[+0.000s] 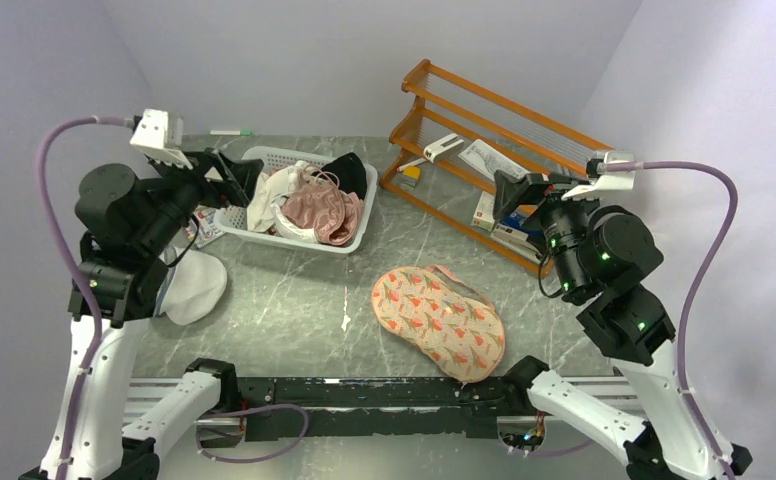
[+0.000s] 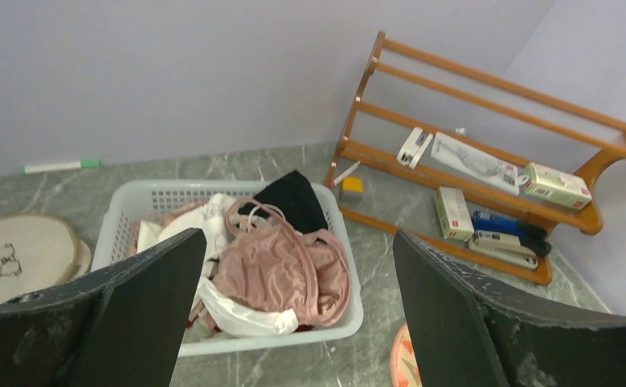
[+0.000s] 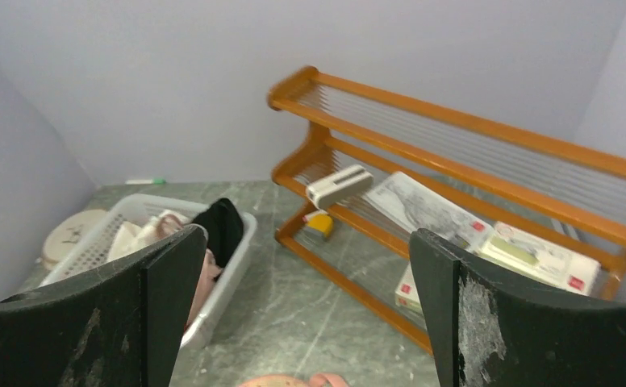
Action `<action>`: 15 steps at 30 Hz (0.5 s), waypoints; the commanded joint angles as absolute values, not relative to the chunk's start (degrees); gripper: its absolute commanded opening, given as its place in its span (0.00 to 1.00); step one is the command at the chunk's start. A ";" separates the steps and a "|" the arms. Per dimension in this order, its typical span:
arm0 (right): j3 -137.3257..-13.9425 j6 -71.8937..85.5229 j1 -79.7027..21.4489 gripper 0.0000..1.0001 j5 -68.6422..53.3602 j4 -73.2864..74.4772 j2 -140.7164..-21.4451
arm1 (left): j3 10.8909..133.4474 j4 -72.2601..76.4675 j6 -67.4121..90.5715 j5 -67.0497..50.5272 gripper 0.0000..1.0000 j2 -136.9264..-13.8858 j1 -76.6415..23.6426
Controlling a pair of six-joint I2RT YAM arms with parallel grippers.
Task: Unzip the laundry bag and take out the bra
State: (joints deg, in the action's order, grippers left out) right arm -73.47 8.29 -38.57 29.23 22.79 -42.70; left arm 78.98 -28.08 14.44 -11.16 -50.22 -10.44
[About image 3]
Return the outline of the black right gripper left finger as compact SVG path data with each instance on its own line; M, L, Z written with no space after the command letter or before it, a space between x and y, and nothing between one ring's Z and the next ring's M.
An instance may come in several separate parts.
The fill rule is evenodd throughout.
M188 226L0 302L0 386L166 386L207 246Z

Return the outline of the floral mesh laundry bag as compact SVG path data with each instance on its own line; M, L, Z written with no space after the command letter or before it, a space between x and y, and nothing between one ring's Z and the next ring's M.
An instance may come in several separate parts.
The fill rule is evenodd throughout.
M349 387L348 382L340 375L321 372L308 380L280 374L256 377L239 384L239 387Z

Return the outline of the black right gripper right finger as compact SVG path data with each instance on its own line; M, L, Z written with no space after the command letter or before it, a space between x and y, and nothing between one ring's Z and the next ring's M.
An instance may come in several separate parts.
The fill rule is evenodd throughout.
M420 229L411 270L443 386L626 386L626 304L542 284Z

